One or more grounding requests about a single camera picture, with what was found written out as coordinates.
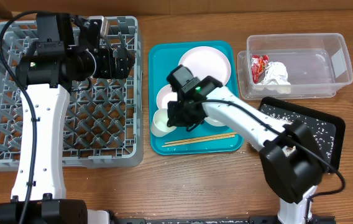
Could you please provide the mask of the pile of rice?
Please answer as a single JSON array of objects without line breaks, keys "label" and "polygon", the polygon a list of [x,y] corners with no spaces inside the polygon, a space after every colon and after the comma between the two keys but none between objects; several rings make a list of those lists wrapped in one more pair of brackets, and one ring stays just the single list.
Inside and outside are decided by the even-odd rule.
[{"label": "pile of rice", "polygon": [[275,106],[263,104],[260,111],[272,118],[281,120],[287,124],[291,124],[295,120],[300,120],[310,128],[314,139],[317,142],[320,151],[324,156],[324,160],[331,162],[332,152],[334,149],[334,140],[336,135],[336,127],[331,123],[323,120],[305,116],[296,112],[288,111]]}]

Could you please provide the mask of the large white plate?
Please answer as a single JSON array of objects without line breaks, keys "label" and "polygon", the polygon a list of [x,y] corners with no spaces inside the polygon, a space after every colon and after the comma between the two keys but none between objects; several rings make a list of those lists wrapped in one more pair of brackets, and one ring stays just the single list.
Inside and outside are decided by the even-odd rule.
[{"label": "large white plate", "polygon": [[231,64],[218,49],[208,46],[195,47],[183,54],[180,65],[187,67],[200,80],[211,76],[224,86],[231,77]]}]

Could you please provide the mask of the red snack wrapper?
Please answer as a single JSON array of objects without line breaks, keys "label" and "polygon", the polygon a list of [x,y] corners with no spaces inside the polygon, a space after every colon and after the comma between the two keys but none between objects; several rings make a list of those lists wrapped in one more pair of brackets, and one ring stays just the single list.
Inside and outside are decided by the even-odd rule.
[{"label": "red snack wrapper", "polygon": [[264,72],[269,57],[268,55],[252,55],[250,59],[252,79],[255,84],[259,82],[259,77]]}]

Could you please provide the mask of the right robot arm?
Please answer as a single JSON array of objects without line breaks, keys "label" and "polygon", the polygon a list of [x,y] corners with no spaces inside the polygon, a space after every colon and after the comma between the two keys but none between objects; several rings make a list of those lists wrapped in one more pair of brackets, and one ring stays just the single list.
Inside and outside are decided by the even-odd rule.
[{"label": "right robot arm", "polygon": [[190,127],[216,119],[258,151],[265,180],[280,198],[280,223],[311,223],[311,196],[326,171],[323,156],[304,122],[272,118],[236,97],[212,77],[168,77],[176,101],[168,103],[168,125]]}]

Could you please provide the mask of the food leftover brown chunk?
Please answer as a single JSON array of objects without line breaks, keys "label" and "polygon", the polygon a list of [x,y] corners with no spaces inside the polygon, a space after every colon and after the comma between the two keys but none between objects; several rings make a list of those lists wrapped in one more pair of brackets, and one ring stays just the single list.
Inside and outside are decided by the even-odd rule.
[{"label": "food leftover brown chunk", "polygon": [[286,157],[290,156],[291,154],[293,154],[295,151],[296,151],[296,146],[293,146],[293,147],[288,147],[288,146],[285,146],[283,149],[282,149],[284,155]]}]

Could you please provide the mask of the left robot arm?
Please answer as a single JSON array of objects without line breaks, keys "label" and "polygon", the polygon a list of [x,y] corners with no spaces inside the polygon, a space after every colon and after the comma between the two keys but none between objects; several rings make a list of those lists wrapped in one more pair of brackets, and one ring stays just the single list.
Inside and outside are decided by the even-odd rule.
[{"label": "left robot arm", "polygon": [[103,16],[35,15],[38,38],[9,71],[22,93],[22,142],[11,200],[0,203],[0,223],[116,223],[113,212],[66,197],[63,130],[72,83],[125,79],[135,58],[125,45],[109,45]]}]

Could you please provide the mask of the grey-green bowl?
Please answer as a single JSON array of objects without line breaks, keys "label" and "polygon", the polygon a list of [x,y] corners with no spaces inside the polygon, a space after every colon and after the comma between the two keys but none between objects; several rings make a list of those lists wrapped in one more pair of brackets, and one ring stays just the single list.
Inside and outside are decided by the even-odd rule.
[{"label": "grey-green bowl", "polygon": [[210,117],[206,117],[204,119],[208,124],[210,124],[211,126],[215,126],[215,127],[222,127],[224,126],[224,124],[216,119],[212,119]]}]

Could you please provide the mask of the white napkin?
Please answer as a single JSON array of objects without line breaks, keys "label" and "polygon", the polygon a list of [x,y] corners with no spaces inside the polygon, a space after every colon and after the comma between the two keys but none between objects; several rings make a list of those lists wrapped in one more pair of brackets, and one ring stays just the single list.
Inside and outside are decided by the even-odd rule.
[{"label": "white napkin", "polygon": [[260,76],[258,85],[291,85],[286,66],[281,62],[269,62],[265,67],[264,75]]}]

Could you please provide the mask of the white shallow bowl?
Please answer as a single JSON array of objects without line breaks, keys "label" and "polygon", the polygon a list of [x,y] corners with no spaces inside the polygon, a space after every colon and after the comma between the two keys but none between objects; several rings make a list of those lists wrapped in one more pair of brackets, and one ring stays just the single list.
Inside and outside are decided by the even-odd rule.
[{"label": "white shallow bowl", "polygon": [[170,84],[165,85],[157,93],[156,104],[158,109],[167,109],[169,101],[177,100],[177,92],[172,90]]}]

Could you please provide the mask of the wooden chopstick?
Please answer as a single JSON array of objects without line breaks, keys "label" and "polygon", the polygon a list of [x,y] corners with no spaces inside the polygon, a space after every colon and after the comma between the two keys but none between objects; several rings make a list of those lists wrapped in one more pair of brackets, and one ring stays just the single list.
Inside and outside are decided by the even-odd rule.
[{"label": "wooden chopstick", "polygon": [[236,136],[236,133],[229,133],[229,134],[218,134],[214,136],[207,136],[207,137],[201,137],[201,138],[184,139],[184,140],[167,142],[162,147],[181,146],[186,144],[215,141],[220,139],[229,139],[229,138],[234,138],[235,136]]},{"label": "wooden chopstick", "polygon": [[165,145],[179,145],[179,144],[187,144],[188,142],[204,142],[204,141],[210,141],[210,140],[215,140],[215,139],[222,139],[222,138],[233,138],[237,133],[236,132],[231,132],[231,133],[224,133],[224,134],[215,134],[211,136],[203,136],[203,137],[197,137],[197,138],[188,138],[188,139],[181,139],[181,140],[176,140],[176,141],[169,141],[166,142]]}]

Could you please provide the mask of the black tray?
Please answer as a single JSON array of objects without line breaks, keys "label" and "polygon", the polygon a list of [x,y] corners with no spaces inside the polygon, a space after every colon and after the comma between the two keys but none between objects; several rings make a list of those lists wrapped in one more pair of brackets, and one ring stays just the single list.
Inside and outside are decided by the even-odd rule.
[{"label": "black tray", "polygon": [[346,130],[342,118],[269,96],[262,99],[259,111],[288,124],[295,120],[304,122],[313,133],[324,160],[339,168]]}]

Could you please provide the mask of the small white cup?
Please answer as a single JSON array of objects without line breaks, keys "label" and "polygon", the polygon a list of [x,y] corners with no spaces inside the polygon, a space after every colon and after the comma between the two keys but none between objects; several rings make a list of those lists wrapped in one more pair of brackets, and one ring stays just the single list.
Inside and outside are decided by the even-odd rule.
[{"label": "small white cup", "polygon": [[168,113],[167,109],[159,109],[154,113],[152,124],[150,126],[151,133],[160,138],[176,130],[176,126],[167,126]]}]

